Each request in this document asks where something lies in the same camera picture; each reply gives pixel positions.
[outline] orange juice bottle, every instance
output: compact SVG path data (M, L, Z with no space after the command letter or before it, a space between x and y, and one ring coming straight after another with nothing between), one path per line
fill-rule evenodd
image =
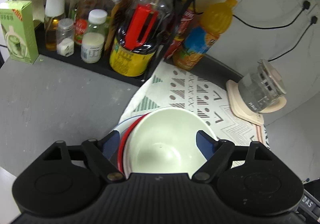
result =
M182 69L190 70L218 40L232 21L232 8L236 0L210 5L202 14L199 25L192 29L185 41L173 54L173 63Z

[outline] green carton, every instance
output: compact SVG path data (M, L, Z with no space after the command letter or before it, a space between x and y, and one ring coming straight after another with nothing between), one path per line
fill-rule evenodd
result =
M0 3L0 23L10 58L31 63L39 56L31 1Z

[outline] metal rack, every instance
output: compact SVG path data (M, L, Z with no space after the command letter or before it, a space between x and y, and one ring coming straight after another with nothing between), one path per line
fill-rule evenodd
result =
M81 60L80 51L77 51L77 49L75 50L75 53L73 55L71 55L70 57L67 57L67 58L64 56L58 55L56 51L48 51L45 48L45 44L44 44L43 26L40 26L39 28L36 29L36 39L37 39L37 44L38 44L38 50L39 50L39 53L42 55L46 55L48 57L51 57L51 58L54 58L57 60L61 60L66 63L73 64L75 66L82 67L84 69L88 69L88 70L100 73L100 74L108 76L108 77L112 77L112 78L115 78L115 79L118 79L118 80L121 80L124 82L128 82L132 85L141 86L141 85L143 85L143 83L146 80L148 80L152 76L154 70L156 69L159 62L161 61L164 54L166 53L167 49L171 45L171 43L177 33L181 18L183 16L184 12L187 10L189 5L193 1L194 0L186 0L184 2L184 4L182 5L182 7L180 8L180 10L177 11L177 13L174 16L174 19L175 19L174 26L173 26L173 29L171 31L171 34L170 34L167 42L164 44L164 46L159 51L159 53L157 53L156 55L153 56L146 71L138 77L126 77L126 76L123 76L121 74L116 73L110 67L109 62L108 62L108 57L101 58L98 63L87 64Z

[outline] gray table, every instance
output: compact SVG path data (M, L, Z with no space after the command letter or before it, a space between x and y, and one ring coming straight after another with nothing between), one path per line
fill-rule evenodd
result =
M19 175L57 140L100 139L138 87L40 55L0 69L0 166Z

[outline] ribbed black surface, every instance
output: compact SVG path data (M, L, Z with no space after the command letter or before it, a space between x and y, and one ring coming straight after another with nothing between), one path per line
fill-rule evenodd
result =
M192 182L187 174L131 174L108 185L91 206L62 218L22 214L15 224L254 224L303 223L294 213L258 218L227 207L210 185Z

